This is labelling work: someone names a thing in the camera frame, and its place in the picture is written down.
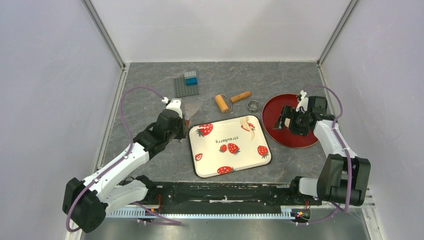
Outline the red round plate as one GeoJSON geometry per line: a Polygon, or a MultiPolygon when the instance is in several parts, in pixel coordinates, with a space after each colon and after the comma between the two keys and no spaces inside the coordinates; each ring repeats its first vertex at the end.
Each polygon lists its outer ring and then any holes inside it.
{"type": "Polygon", "coordinates": [[[272,97],[262,109],[262,125],[268,135],[277,143],[289,148],[307,148],[319,141],[311,130],[309,130],[307,136],[300,136],[292,134],[286,127],[284,129],[273,129],[280,117],[283,106],[296,107],[297,104],[297,95],[293,93],[285,93],[272,97]]]}

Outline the metal scraper wooden handle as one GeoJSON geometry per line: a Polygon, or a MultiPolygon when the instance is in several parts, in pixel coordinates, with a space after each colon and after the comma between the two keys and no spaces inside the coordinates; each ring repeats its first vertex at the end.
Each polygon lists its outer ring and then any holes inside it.
{"type": "Polygon", "coordinates": [[[185,102],[183,104],[184,122],[187,127],[190,126],[191,118],[200,110],[202,102],[185,102]]]}

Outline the metal ring cutter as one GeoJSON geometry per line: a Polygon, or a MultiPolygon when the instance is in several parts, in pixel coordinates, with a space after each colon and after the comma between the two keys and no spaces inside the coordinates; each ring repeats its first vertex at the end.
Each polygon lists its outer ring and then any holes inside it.
{"type": "Polygon", "coordinates": [[[247,104],[250,113],[257,113],[260,109],[260,103],[256,100],[250,100],[247,104]]]}

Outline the dough scrap strip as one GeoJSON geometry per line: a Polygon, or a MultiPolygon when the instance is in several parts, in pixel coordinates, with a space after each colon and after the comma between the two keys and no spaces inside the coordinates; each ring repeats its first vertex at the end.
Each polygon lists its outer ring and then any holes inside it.
{"type": "Polygon", "coordinates": [[[250,133],[250,141],[253,141],[255,137],[255,127],[250,126],[249,120],[250,118],[248,116],[243,116],[240,119],[240,125],[242,126],[243,129],[246,129],[250,133]]]}

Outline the strawberry print enamel tray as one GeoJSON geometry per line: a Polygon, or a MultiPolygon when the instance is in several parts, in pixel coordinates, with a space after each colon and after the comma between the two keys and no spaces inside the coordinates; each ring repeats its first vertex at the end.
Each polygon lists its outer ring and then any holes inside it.
{"type": "Polygon", "coordinates": [[[193,169],[202,179],[268,165],[271,149],[260,120],[252,114],[203,123],[187,133],[193,169]],[[255,137],[241,126],[242,117],[249,117],[255,137]]]}

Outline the wooden dough roller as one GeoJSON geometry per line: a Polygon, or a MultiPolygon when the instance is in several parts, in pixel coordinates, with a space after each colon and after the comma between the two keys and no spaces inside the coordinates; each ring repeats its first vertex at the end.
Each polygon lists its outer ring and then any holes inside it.
{"type": "Polygon", "coordinates": [[[235,96],[232,96],[232,97],[227,97],[223,94],[218,94],[214,97],[214,101],[215,101],[216,105],[218,106],[220,112],[222,114],[225,114],[228,111],[232,110],[234,103],[236,103],[240,100],[246,99],[246,98],[250,97],[251,95],[252,95],[251,91],[245,91],[245,92],[242,92],[242,93],[235,95],[235,96]]]}

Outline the white dough ball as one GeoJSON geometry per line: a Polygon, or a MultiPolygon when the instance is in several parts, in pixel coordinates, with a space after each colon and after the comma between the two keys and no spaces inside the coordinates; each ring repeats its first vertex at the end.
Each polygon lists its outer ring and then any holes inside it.
{"type": "Polygon", "coordinates": [[[286,119],[284,120],[284,126],[285,126],[287,129],[290,127],[290,122],[291,122],[291,120],[290,120],[289,118],[286,118],[286,119]]]}

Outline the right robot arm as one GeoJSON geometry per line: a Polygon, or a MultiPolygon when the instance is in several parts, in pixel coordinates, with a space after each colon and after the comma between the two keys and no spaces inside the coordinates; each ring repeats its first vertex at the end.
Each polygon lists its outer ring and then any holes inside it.
{"type": "Polygon", "coordinates": [[[343,138],[337,118],[327,111],[325,97],[299,96],[297,107],[283,106],[274,125],[291,134],[306,137],[308,133],[320,142],[326,161],[318,178],[297,176],[289,189],[289,199],[302,204],[309,196],[321,201],[361,206],[365,201],[371,163],[351,150],[343,138]]]}

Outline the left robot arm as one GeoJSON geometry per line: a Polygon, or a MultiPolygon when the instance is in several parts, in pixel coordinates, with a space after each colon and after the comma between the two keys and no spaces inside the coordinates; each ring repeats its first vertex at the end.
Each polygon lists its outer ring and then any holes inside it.
{"type": "Polygon", "coordinates": [[[132,171],[162,152],[172,140],[187,136],[185,116],[180,107],[167,107],[145,130],[130,138],[124,151],[100,170],[82,180],[70,179],[63,197],[62,211],[70,233],[90,233],[106,215],[133,202],[153,203],[155,188],[141,180],[119,183],[132,171]]]}

